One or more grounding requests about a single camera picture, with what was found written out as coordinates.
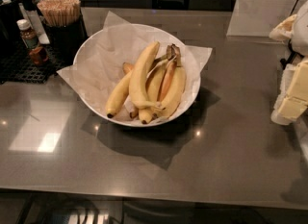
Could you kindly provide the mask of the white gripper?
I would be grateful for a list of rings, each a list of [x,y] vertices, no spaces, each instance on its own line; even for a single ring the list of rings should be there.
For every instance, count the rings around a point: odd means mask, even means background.
[[[308,56],[308,1],[297,15],[293,14],[280,22],[269,33],[276,41],[291,39],[292,48],[302,56]],[[289,125],[308,108],[308,60],[297,65],[288,64],[283,70],[280,93],[271,114],[271,121],[279,125]]]

